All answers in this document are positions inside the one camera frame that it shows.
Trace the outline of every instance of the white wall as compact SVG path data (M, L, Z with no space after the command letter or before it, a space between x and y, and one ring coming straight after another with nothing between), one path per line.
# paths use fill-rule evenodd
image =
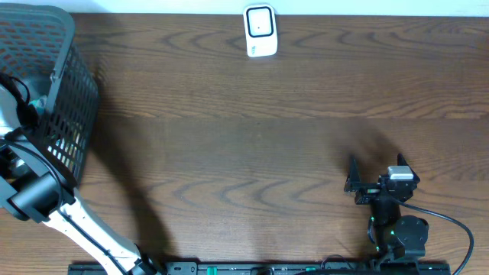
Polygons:
M0 0L56 5L70 12L240 14L249 0ZM489 0L265 0L279 15L489 17Z

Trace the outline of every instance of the basket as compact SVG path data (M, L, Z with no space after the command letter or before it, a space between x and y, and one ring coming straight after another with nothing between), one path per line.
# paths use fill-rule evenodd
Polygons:
M26 84L32 100L47 97L32 138L78 185L99 92L73 43L74 34L73 19L60 8L0 4L0 71Z

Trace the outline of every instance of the white device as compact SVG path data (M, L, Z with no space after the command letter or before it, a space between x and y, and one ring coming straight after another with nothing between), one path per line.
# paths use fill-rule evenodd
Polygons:
M251 5L243 12L246 49L249 57L265 57L277 52L275 10L270 5Z

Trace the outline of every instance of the wooden table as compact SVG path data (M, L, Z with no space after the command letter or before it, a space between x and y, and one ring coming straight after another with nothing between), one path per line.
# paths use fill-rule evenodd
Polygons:
M465 273L487 273L489 20L279 16L278 53L250 59L237 15L73 17L102 97L81 193L150 254L373 253L348 156L375 180L403 152L422 180L410 202L468 225ZM428 220L427 258L455 270L467 235L403 214ZM4 212L0 242L4 274L92 261Z

